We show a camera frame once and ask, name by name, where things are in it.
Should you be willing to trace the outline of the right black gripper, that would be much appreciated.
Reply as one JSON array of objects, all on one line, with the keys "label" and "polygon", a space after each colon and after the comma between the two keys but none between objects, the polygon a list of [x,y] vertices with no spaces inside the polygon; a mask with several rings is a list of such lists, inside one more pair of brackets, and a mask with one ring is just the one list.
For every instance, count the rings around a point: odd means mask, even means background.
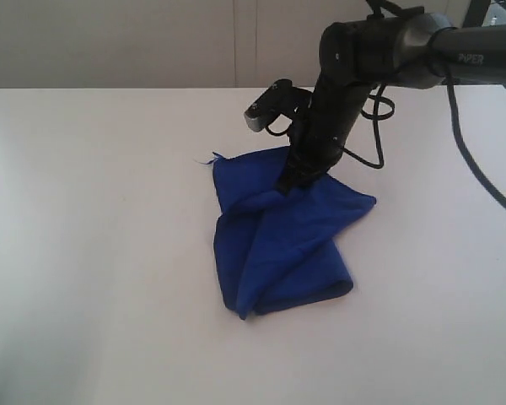
[{"label": "right black gripper", "polygon": [[309,186],[338,163],[371,90],[371,84],[340,85],[325,74],[318,77],[308,110],[290,132],[288,156],[275,183],[280,194]]}]

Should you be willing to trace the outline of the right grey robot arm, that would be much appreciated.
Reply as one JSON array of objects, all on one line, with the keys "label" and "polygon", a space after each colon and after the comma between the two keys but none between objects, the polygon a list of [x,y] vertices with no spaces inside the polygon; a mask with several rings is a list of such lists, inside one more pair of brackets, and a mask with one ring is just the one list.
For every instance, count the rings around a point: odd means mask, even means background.
[{"label": "right grey robot arm", "polygon": [[429,89],[449,78],[506,84],[506,24],[455,28],[438,13],[328,26],[320,74],[276,188],[286,194],[322,177],[378,85]]}]

